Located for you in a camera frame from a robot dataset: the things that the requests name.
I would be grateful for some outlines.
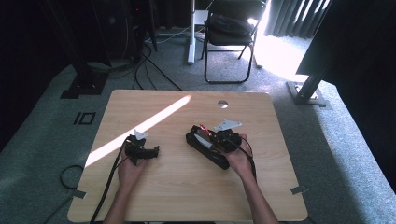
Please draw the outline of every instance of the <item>sunlight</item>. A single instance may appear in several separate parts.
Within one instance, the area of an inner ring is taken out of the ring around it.
[[[181,107],[186,105],[190,101],[190,99],[191,99],[190,95],[184,96],[180,100],[174,102],[172,105],[166,107],[158,114],[152,116],[151,118],[145,120],[139,125],[133,127],[128,132],[120,135],[119,137],[108,142],[104,146],[97,148],[95,151],[90,153],[87,162],[85,163],[85,167],[90,166],[91,164],[95,163],[96,161],[99,161],[100,159],[102,159],[104,156],[108,155],[112,151],[116,150],[117,148],[120,148],[125,138],[129,136],[129,134],[133,133],[134,130],[137,130],[140,133],[146,132],[148,129],[152,128],[162,120],[166,119],[167,117],[178,111]]]

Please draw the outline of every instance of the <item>table top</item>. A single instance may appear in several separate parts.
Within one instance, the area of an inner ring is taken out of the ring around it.
[[[219,106],[225,101],[227,107]],[[78,184],[87,193],[74,198],[68,218],[91,220],[126,136],[147,133],[145,148],[160,146],[131,196],[129,221],[251,220],[237,174],[222,170],[186,142],[193,125],[208,129],[224,119],[241,121],[234,128],[251,144],[257,181],[279,220],[307,217],[303,196],[268,94],[224,91],[113,91]],[[97,220],[103,220],[119,185],[117,172]]]

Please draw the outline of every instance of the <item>black chair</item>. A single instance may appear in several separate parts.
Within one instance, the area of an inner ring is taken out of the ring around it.
[[[205,81],[211,84],[238,84],[248,80],[253,59],[256,33],[265,3],[260,0],[214,0],[208,9],[205,22],[205,40],[201,59],[205,53]],[[242,50],[208,49],[213,46],[244,46]],[[207,53],[209,51],[241,51],[241,59],[246,47],[250,48],[247,76],[243,80],[210,81],[207,78]]]

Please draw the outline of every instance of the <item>black backdrop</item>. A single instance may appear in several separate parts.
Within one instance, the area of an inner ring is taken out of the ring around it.
[[[396,190],[396,2],[333,0],[297,74],[337,87]]]

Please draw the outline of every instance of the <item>curtain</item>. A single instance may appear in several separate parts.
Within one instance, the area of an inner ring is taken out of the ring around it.
[[[311,38],[332,0],[271,0],[265,35]]]
[[[297,74],[337,87],[396,190],[396,2],[333,0]]]

